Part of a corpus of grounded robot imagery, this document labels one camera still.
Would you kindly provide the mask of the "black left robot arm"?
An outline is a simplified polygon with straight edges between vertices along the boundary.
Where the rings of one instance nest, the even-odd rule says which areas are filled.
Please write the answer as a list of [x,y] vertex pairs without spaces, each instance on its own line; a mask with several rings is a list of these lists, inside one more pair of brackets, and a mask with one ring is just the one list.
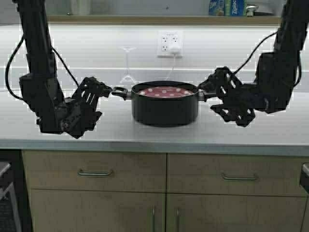
[[194,86],[177,81],[151,81],[134,85],[131,90],[109,87],[94,77],[86,77],[71,97],[64,97],[57,79],[58,53],[51,45],[45,2],[18,0],[29,73],[20,77],[21,100],[37,116],[42,133],[67,133],[80,138],[93,130],[101,117],[98,100],[110,95],[131,100],[135,121],[157,127],[175,127],[195,121],[198,103],[220,97],[222,104],[212,110],[225,121],[246,127],[255,117],[254,110],[237,100],[242,83],[227,68],[216,71],[210,83]]

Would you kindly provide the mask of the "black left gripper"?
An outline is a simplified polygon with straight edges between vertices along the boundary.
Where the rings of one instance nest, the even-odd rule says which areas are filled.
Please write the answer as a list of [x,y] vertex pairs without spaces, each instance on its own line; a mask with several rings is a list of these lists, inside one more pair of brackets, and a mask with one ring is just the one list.
[[94,77],[85,77],[79,84],[72,98],[66,98],[65,116],[60,121],[60,128],[75,139],[86,131],[93,131],[102,112],[97,111],[98,99],[108,98],[112,88]]

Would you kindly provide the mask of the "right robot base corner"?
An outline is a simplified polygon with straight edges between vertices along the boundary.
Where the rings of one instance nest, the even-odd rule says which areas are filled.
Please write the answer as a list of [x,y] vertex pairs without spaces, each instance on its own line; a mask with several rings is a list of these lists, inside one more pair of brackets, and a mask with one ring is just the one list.
[[304,163],[302,165],[299,184],[307,193],[309,193],[309,164],[308,163]]

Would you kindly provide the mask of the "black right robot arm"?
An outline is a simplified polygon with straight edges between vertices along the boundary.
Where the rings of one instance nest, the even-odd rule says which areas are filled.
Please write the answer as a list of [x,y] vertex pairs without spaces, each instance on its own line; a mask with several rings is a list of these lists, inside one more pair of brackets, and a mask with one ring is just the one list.
[[302,77],[300,53],[308,25],[309,2],[288,0],[283,6],[280,27],[273,33],[273,51],[260,55],[253,82],[243,83],[237,78],[241,67],[231,71],[224,66],[198,85],[205,94],[222,101],[211,106],[211,110],[225,122],[234,121],[241,127],[254,120],[255,111],[272,114],[285,110]]

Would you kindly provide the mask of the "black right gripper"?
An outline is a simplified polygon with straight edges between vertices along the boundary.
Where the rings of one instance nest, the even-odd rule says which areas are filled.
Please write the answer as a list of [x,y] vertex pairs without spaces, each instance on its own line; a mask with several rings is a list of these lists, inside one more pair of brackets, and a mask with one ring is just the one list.
[[257,85],[243,84],[226,66],[217,68],[198,89],[215,93],[222,103],[212,105],[211,110],[225,122],[233,121],[240,127],[248,126],[255,119],[255,109],[262,112],[268,109],[268,99]]

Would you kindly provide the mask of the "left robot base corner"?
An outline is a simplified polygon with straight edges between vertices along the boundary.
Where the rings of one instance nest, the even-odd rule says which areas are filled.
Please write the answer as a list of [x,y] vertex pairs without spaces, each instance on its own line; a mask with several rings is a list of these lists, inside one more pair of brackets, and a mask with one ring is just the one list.
[[22,232],[11,165],[0,163],[0,231]]

